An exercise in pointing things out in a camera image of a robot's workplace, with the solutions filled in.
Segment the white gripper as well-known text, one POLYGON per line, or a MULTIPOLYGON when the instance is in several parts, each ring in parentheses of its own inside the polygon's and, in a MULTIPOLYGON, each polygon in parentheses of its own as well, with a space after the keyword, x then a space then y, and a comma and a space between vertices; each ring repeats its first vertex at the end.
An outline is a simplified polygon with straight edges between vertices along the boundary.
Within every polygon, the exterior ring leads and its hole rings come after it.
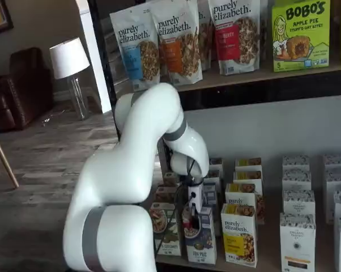
POLYGON ((191 212, 191 227, 200 228, 200 219, 198 211, 201 211, 203 206, 203 184, 193 185, 188 187, 189 208, 191 212))

